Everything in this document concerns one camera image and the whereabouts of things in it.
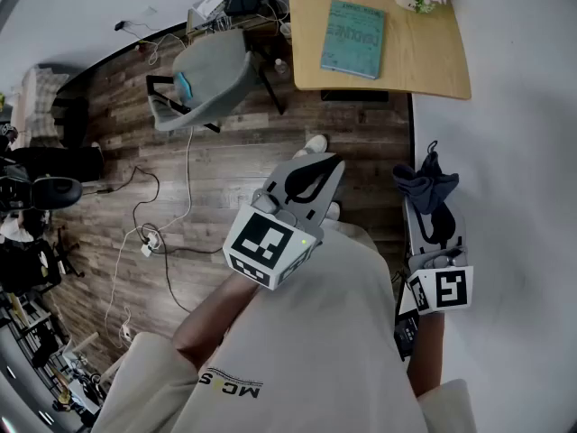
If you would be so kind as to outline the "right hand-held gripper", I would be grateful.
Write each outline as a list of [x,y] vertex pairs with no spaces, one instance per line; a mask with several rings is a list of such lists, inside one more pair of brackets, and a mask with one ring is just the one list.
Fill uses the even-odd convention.
[[451,249],[426,253],[422,215],[408,197],[403,201],[408,253],[412,256],[407,285],[419,316],[466,309],[472,304],[473,267],[468,264],[466,248],[460,247],[466,245],[465,218],[455,203],[445,203],[445,207],[445,247]]

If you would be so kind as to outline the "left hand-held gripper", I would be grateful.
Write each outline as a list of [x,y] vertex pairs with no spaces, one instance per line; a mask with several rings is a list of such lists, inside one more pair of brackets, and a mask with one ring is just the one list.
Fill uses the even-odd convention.
[[344,169],[343,158],[332,152],[279,164],[269,177],[269,191],[257,190],[252,203],[238,211],[223,245],[229,267],[277,289],[322,243],[321,224]]

